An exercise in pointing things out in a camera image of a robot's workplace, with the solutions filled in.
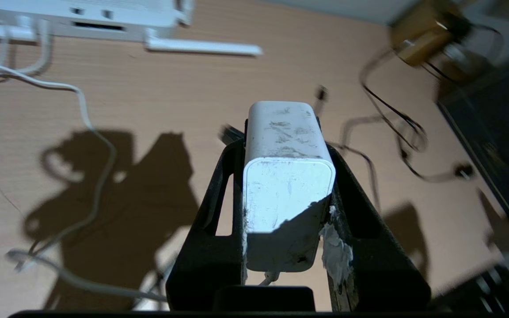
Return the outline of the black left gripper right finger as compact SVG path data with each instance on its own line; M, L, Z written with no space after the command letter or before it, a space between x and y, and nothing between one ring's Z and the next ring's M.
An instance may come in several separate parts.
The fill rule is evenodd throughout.
M431 289L380 217L339 152L327 204L323 266L334 312L426 310Z

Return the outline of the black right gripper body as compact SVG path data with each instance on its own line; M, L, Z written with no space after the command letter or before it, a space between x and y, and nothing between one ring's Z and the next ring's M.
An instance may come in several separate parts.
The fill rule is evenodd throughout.
M509 312L509 258L437 296L431 302L431 309L439 312Z

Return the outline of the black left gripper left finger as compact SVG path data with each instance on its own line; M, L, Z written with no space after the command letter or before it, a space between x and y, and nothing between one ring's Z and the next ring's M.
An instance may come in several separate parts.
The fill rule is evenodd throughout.
M224 133L223 140L226 146L166 282L172 311L210 311L218 290L246 280L242 202L245 137L242 133ZM232 182L232 233L218 237L228 181Z

